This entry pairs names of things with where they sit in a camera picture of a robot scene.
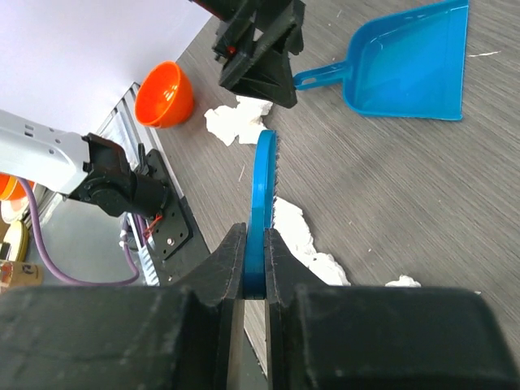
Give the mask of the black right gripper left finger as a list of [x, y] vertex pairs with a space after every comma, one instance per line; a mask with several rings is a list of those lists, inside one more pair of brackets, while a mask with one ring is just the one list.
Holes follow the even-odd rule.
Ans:
[[245, 231], [170, 286], [6, 292], [2, 388], [239, 388]]

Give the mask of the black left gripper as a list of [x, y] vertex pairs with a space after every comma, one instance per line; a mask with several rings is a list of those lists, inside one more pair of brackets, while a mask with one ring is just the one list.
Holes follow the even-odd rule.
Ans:
[[287, 50], [262, 53], [262, 38], [245, 38], [249, 28], [266, 33], [276, 21], [301, 23], [303, 1], [194, 0], [220, 20], [212, 50], [223, 66], [219, 86], [234, 94], [258, 98], [284, 108], [297, 104]]

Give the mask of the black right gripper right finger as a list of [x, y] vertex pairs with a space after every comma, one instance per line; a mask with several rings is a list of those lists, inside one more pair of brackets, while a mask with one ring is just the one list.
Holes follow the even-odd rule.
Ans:
[[518, 388], [514, 357], [475, 292], [330, 286], [274, 229], [264, 254], [270, 388]]

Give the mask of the blue hand brush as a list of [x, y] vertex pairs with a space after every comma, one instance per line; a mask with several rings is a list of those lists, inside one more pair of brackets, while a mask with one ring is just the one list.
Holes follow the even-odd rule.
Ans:
[[277, 151], [276, 131], [261, 131], [253, 162], [251, 204], [245, 242], [243, 271], [245, 299], [263, 299], [266, 294], [264, 233], [272, 226]]

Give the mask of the blue plastic dustpan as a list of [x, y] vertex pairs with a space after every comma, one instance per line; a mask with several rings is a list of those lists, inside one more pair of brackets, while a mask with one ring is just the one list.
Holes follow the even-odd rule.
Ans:
[[343, 61], [297, 73], [298, 90], [341, 84], [364, 116], [459, 121], [469, 20], [467, 1], [416, 7], [362, 25]]

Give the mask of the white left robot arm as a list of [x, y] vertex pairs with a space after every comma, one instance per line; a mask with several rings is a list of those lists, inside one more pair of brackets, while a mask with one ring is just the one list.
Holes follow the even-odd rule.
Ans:
[[[297, 104], [289, 62], [304, 48], [302, 1], [200, 1], [220, 25], [213, 51], [226, 90], [291, 108]], [[30, 180], [108, 215], [161, 214], [175, 195], [167, 179], [133, 171], [123, 148], [100, 136], [63, 132], [1, 113], [1, 172]]]

